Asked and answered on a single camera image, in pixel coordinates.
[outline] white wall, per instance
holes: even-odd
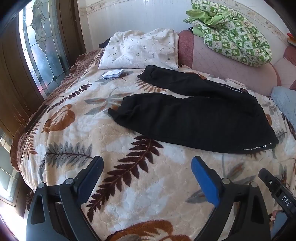
[[[274,54],[272,63],[282,58],[288,29],[264,0],[212,1],[230,4],[245,13],[268,38]],[[236,3],[244,4],[253,11]],[[117,31],[133,29],[148,32],[156,28],[172,28],[180,32],[191,27],[182,22],[187,17],[186,10],[191,9],[191,0],[78,0],[78,6],[87,51],[97,49]],[[275,32],[280,33],[277,39]]]

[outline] black sweatpants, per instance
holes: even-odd
[[[119,125],[148,138],[221,153],[254,153],[279,142],[255,97],[197,74],[147,66],[144,82],[192,96],[161,93],[124,97],[108,113]]]

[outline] red book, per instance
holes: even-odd
[[[287,33],[287,35],[288,35],[288,37],[289,37],[289,38],[291,38],[292,40],[296,41],[296,40],[294,39],[294,37],[293,37],[293,35],[292,35],[292,34],[290,34],[290,33]]]

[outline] green patterned comforter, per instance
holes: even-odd
[[[189,18],[193,34],[203,37],[204,43],[217,53],[250,66],[271,61],[270,46],[263,34],[242,14],[226,6],[193,0]]]

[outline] light blue pillow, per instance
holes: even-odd
[[[296,91],[277,86],[272,89],[271,97],[296,130]]]

